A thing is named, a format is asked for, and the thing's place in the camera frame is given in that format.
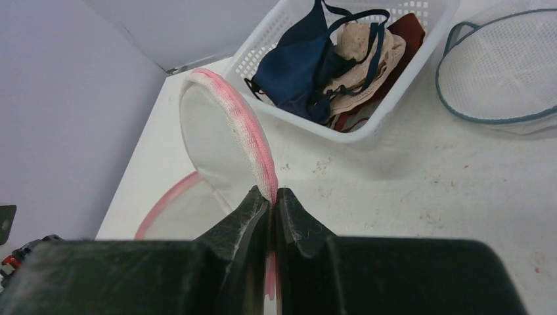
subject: white mesh laundry bag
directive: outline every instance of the white mesh laundry bag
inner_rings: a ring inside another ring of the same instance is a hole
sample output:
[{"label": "white mesh laundry bag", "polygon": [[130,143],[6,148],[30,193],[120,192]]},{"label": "white mesh laundry bag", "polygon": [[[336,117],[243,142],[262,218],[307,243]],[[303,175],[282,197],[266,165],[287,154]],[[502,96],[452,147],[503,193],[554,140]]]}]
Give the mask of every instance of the white mesh laundry bag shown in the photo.
[{"label": "white mesh laundry bag", "polygon": [[435,84],[456,116],[527,134],[557,125],[557,0],[509,0],[457,24]]},{"label": "white mesh laundry bag", "polygon": [[236,209],[257,185],[274,205],[278,189],[267,139],[247,102],[219,75],[194,70],[179,96],[182,136],[196,168],[141,223],[136,240],[192,240]]}]

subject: laundry basket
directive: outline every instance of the laundry basket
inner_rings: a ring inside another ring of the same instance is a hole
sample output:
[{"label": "laundry basket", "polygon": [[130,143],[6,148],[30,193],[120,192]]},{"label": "laundry basket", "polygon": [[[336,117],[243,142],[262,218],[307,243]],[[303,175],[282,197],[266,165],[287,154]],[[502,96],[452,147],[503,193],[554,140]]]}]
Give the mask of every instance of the laundry basket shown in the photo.
[{"label": "laundry basket", "polygon": [[[278,4],[259,23],[255,31],[249,36],[223,73],[223,77],[258,111],[265,112],[287,123],[298,126],[310,133],[327,138],[333,142],[352,144],[354,147],[367,148],[376,140],[383,128],[392,118],[397,104],[403,103],[402,98],[406,90],[420,70],[428,61],[437,44],[448,31],[451,19],[458,9],[459,0],[428,0],[428,1],[397,1],[373,0],[364,3],[363,0],[328,1],[329,5],[345,8],[351,12],[369,9],[386,9],[391,13],[388,24],[398,18],[413,12],[426,30],[426,38],[420,50],[416,53],[406,70],[366,124],[352,133],[340,133],[322,125],[305,120],[274,106],[268,99],[265,102],[254,98],[244,82],[244,78],[251,79],[257,71],[261,59],[273,48],[283,33],[301,20],[313,6],[314,0],[280,0]],[[340,16],[324,10],[327,22],[333,23]],[[367,20],[379,22],[379,16],[369,16]]]}]

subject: red garment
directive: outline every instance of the red garment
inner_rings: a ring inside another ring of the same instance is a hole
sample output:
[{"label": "red garment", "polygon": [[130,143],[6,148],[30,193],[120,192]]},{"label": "red garment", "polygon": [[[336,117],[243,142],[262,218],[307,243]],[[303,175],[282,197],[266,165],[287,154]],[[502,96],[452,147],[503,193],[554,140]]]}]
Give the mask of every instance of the red garment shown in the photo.
[{"label": "red garment", "polygon": [[383,98],[385,98],[397,79],[403,73],[404,69],[406,69],[412,58],[414,58],[414,55],[418,52],[418,49],[422,46],[424,37],[426,36],[424,28],[422,27],[420,21],[418,21],[418,18],[414,15],[414,13],[408,13],[404,15],[396,22],[391,24],[391,26],[389,26],[387,29],[389,29],[391,33],[402,37],[406,41],[406,49],[404,50],[404,55],[400,59],[396,68],[394,68],[391,74],[389,74],[385,82],[375,92],[375,94],[373,94],[372,98],[370,98],[360,106],[355,107],[348,112],[340,114],[340,117],[338,118],[334,126],[334,130],[343,131],[344,125],[346,124],[346,119],[350,115],[356,114],[363,106],[369,105],[373,102],[377,102],[378,100],[382,100]]}]

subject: white table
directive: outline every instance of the white table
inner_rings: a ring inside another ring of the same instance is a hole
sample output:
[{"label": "white table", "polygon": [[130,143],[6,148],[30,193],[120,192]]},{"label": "white table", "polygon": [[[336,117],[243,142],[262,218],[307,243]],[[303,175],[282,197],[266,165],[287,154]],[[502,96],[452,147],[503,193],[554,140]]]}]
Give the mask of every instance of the white table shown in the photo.
[{"label": "white table", "polygon": [[[557,130],[515,136],[457,119],[436,97],[435,61],[369,152],[259,115],[279,183],[337,234],[483,241],[531,314],[557,314]],[[220,72],[226,62],[207,68]],[[194,170],[178,119],[184,76],[166,79],[97,239],[131,239]]]}]

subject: gray wall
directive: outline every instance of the gray wall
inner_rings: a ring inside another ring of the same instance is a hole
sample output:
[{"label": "gray wall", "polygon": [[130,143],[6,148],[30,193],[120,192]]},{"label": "gray wall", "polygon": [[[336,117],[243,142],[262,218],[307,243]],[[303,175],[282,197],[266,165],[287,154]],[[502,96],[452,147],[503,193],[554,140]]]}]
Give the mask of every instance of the gray wall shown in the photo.
[{"label": "gray wall", "polygon": [[95,236],[165,76],[81,1],[0,1],[0,204],[18,206],[11,246]]},{"label": "gray wall", "polygon": [[232,56],[278,0],[84,0],[166,70]]}]

